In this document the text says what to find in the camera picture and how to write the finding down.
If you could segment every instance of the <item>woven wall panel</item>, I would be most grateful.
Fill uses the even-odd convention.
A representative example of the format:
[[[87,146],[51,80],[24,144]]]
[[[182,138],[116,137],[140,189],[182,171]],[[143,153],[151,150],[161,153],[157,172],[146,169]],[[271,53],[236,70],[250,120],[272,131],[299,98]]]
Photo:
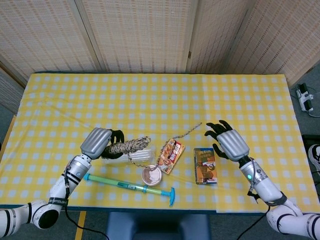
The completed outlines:
[[[0,104],[17,113],[24,89],[0,68]]]
[[[225,72],[283,73],[292,85],[320,60],[319,16],[318,0],[258,0]]]
[[[249,0],[202,0],[192,33],[190,73],[216,74],[227,56]]]
[[[183,57],[184,52],[188,55],[186,42],[193,28],[191,11],[197,1],[82,2],[108,72],[185,71]]]
[[[96,71],[66,0],[0,1],[0,52],[26,80],[39,71]]]

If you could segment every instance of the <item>clear plastic container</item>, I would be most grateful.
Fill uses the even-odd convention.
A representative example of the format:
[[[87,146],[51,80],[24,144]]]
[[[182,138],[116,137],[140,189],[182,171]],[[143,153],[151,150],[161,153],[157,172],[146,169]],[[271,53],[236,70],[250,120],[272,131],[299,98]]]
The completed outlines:
[[[143,150],[130,153],[130,157],[132,158],[132,161],[137,164],[149,165],[153,163],[156,159],[155,147],[148,146],[148,148],[145,148]],[[104,164],[123,164],[123,163],[131,164],[127,154],[123,154],[121,157],[116,159],[102,158],[102,161]]]

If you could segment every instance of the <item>floor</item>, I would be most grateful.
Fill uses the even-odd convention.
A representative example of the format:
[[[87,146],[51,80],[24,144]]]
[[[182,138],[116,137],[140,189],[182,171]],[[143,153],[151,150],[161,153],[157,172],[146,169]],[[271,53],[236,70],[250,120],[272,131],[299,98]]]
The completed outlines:
[[[320,64],[306,74],[300,81],[301,83],[306,83],[307,86],[316,89],[320,92]],[[295,90],[290,90],[292,96],[296,96]],[[314,115],[320,115],[320,94],[315,95],[314,104]],[[300,127],[301,134],[317,134],[320,135],[320,119],[312,118],[308,116],[307,113],[302,112],[298,99],[292,97],[293,108],[296,114],[296,118]],[[0,143],[3,142],[5,134],[8,130],[9,124],[13,117],[13,114],[6,110],[0,105]],[[319,181],[319,176],[316,174],[316,180]],[[79,220],[80,212],[71,211],[69,213],[72,219],[76,222]],[[257,218],[256,215],[211,215],[210,216],[210,227],[212,239],[226,239],[234,240],[238,235],[244,231],[248,226],[250,226]],[[102,232],[106,231],[106,224],[108,219],[108,213],[106,211],[87,211],[85,215],[84,226],[86,228],[92,228]],[[66,218],[64,212],[60,213],[60,217],[57,223],[47,230],[39,230],[32,224],[24,224],[21,229],[12,236],[7,237],[8,240],[20,240],[20,239],[47,239],[47,240],[69,240],[74,239],[76,236],[77,228]],[[79,230],[77,237],[75,239],[81,239],[79,235]],[[305,240],[306,237],[295,236],[295,235],[282,235],[278,232],[272,230],[266,218],[261,220],[256,226],[249,230],[241,239],[251,240],[251,239],[261,239],[263,236],[264,240]],[[82,233],[83,240],[104,240],[105,238],[98,234],[88,232],[86,230]],[[156,237],[145,238],[141,235],[136,240],[155,240]]]

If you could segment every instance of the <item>power strip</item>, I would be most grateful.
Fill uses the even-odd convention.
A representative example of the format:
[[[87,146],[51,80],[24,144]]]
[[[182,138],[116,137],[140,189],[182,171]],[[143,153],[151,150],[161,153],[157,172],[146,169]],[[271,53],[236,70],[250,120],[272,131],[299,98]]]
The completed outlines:
[[[303,112],[312,112],[314,110],[311,100],[314,99],[312,94],[309,94],[307,85],[305,83],[298,84],[296,94],[299,99],[300,107]]]

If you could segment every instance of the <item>silver robot hand casing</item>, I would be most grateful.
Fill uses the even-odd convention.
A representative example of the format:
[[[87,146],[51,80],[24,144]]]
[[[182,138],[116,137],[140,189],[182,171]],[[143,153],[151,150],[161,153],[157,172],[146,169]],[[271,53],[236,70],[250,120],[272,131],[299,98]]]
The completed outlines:
[[[81,152],[91,159],[97,159],[108,145],[111,135],[109,129],[94,128],[82,143]]]
[[[248,145],[235,129],[223,132],[216,138],[231,161],[238,162],[242,157],[249,155]]]

